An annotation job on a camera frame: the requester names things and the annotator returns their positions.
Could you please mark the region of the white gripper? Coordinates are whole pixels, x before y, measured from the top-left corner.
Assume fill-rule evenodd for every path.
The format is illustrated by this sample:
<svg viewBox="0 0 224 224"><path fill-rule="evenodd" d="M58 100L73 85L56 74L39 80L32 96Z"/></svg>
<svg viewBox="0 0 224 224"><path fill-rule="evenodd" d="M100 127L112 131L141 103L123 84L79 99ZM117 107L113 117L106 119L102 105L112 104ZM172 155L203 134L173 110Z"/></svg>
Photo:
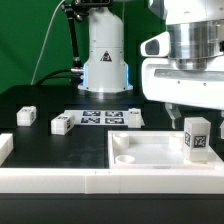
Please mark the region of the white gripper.
<svg viewBox="0 0 224 224"><path fill-rule="evenodd" d="M208 61L202 71L183 71L168 58L147 58L141 69L142 89L148 100L166 102L172 128L181 117L176 104L224 110L224 57ZM224 139L224 111L221 111L220 138Z"/></svg>

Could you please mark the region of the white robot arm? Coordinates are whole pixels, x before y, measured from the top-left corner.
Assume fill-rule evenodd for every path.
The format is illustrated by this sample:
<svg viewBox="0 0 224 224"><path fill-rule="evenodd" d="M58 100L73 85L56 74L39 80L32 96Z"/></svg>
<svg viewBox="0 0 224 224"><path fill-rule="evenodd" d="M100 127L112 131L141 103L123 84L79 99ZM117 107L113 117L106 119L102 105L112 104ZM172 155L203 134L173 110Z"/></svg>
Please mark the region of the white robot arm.
<svg viewBox="0 0 224 224"><path fill-rule="evenodd" d="M148 100L224 111L224 0L148 0L166 30L140 46ZM90 47L79 89L95 95L132 88L123 58L123 28L105 3L89 6Z"/></svg>

